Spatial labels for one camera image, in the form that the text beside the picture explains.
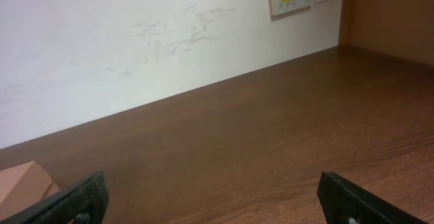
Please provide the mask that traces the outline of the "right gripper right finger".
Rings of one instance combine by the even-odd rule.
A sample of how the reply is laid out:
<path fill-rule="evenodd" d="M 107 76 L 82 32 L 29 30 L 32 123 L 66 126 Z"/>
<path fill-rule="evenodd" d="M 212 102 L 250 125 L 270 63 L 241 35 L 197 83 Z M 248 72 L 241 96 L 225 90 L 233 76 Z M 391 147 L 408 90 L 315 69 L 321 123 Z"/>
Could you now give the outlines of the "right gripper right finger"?
<path fill-rule="evenodd" d="M 317 197 L 328 224 L 428 224 L 334 172 L 322 172 Z"/>

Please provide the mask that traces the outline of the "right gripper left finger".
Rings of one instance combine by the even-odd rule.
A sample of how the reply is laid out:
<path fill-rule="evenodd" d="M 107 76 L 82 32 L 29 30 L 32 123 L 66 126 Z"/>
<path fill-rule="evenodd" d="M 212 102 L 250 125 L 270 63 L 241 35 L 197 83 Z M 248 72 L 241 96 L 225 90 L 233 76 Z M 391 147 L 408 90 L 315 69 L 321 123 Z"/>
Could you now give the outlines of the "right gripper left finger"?
<path fill-rule="evenodd" d="M 108 203 L 108 185 L 104 172 L 99 170 L 2 220 L 1 224 L 101 224 Z"/>

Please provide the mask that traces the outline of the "brown cardboard box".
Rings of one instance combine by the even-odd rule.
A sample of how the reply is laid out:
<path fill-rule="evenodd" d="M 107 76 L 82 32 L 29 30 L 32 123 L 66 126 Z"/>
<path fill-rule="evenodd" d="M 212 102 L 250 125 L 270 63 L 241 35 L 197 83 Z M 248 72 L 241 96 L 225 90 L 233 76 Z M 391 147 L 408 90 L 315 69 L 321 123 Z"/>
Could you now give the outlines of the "brown cardboard box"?
<path fill-rule="evenodd" d="M 36 162 L 1 171 L 1 220 L 59 192 L 51 176 Z"/>

